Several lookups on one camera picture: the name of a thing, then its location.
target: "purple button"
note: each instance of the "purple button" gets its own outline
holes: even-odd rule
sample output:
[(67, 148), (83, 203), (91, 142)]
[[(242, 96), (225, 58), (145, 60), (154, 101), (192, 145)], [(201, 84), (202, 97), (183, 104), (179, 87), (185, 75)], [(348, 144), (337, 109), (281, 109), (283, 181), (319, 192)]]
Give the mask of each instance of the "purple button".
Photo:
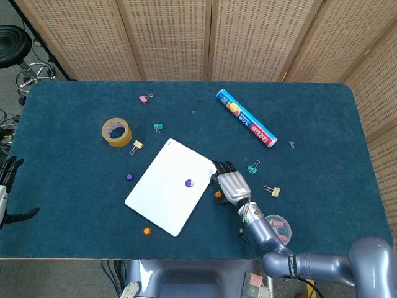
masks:
[(186, 180), (185, 185), (187, 187), (192, 187), (193, 186), (193, 181), (191, 179)]

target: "small round container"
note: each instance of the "small round container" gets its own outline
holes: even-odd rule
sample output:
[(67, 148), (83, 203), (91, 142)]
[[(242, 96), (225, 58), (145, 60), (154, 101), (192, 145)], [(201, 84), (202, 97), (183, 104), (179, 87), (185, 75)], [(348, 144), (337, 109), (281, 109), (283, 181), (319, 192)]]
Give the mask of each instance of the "small round container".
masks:
[(267, 222), (272, 227), (273, 231), (279, 236), (281, 242), (287, 245), (292, 236), (292, 230), (287, 220), (279, 215), (268, 215), (266, 217)]

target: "small binder clip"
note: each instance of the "small binder clip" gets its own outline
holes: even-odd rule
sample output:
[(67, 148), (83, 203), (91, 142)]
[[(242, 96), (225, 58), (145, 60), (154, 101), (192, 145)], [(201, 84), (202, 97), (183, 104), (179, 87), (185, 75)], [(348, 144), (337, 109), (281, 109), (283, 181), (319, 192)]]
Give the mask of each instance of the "small binder clip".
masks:
[(139, 97), (139, 99), (140, 99), (140, 101), (141, 101), (143, 104), (146, 104), (146, 103), (148, 102), (148, 99), (149, 99), (149, 98), (152, 98), (152, 97), (153, 97), (153, 94), (141, 95), (141, 96)]
[(131, 155), (134, 155), (134, 153), (138, 150), (138, 149), (142, 149), (143, 144), (141, 142), (139, 142), (138, 140), (135, 140), (134, 142), (134, 147), (132, 148), (132, 150), (130, 151)]
[(280, 191), (281, 189), (279, 189), (278, 187), (275, 188), (270, 188), (267, 185), (265, 185), (263, 187), (264, 191), (269, 191), (272, 194), (272, 197), (279, 197)]
[(156, 133), (160, 133), (160, 130), (163, 129), (162, 123), (154, 123), (153, 128), (156, 130)]
[(261, 163), (260, 160), (255, 160), (252, 166), (248, 166), (247, 171), (249, 171), (251, 174), (255, 174), (257, 171), (256, 167), (258, 166), (259, 163)]

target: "gray floor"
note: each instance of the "gray floor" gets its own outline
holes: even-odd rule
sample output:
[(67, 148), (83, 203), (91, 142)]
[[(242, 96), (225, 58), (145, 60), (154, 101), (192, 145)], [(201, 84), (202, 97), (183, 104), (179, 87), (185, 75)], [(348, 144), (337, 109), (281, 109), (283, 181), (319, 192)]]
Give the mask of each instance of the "gray floor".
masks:
[[(0, 0), (0, 25), (22, 26), (22, 21), (7, 0)], [(33, 46), (40, 59), (46, 61), (42, 48)], [(37, 61), (31, 51), (27, 63)], [(0, 70), (0, 108), (13, 114), (21, 114), (19, 96), (14, 85), (18, 66)], [(327, 298), (355, 297), (355, 291), (326, 282), (318, 287)], [(277, 298), (293, 298), (305, 292), (299, 281), (275, 281)], [(0, 297), (115, 297), (111, 283), (96, 260), (0, 260)]]

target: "tape roll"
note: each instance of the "tape roll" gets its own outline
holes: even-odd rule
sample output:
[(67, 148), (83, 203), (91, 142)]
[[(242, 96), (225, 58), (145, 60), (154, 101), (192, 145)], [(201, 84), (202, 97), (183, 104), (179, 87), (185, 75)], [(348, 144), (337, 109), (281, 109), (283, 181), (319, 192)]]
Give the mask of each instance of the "tape roll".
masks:
[[(111, 138), (110, 134), (118, 127), (124, 128), (124, 133), (119, 138)], [(102, 136), (113, 147), (123, 147), (130, 143), (132, 139), (132, 131), (127, 121), (121, 118), (111, 118), (102, 126)]]

